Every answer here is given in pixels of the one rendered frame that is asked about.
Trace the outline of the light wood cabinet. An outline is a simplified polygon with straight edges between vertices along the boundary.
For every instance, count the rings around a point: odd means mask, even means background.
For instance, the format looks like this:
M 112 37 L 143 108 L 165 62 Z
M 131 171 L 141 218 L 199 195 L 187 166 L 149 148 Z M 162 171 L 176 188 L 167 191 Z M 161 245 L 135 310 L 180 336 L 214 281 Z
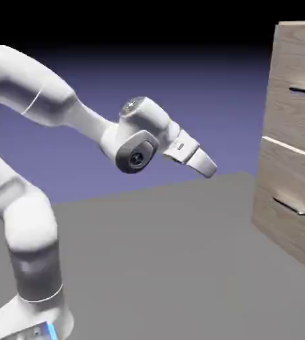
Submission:
M 252 221 L 305 265 L 305 21 L 274 32 Z

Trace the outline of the small wood drawer front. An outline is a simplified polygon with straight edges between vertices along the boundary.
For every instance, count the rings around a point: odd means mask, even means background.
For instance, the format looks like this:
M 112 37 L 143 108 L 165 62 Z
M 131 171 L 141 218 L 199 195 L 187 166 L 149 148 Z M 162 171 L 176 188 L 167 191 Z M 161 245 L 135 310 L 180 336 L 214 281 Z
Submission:
M 275 244 L 305 265 L 305 216 L 273 201 L 279 197 L 305 207 L 305 153 L 263 137 L 252 222 Z

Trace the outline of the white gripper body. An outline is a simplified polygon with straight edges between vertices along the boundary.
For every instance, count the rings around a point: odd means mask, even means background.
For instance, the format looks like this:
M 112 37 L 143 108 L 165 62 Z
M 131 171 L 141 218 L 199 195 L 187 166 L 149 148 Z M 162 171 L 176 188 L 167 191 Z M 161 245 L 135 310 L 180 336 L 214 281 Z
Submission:
M 207 155 L 207 153 L 199 147 L 187 161 L 186 165 L 205 178 L 211 178 L 216 170 L 216 163 Z

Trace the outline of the large wood drawer front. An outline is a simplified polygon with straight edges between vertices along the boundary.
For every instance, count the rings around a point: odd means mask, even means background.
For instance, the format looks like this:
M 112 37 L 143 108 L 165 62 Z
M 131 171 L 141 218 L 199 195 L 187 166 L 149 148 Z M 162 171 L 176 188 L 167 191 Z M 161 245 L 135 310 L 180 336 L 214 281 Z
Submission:
M 274 32 L 262 134 L 305 151 L 305 21 L 280 22 Z

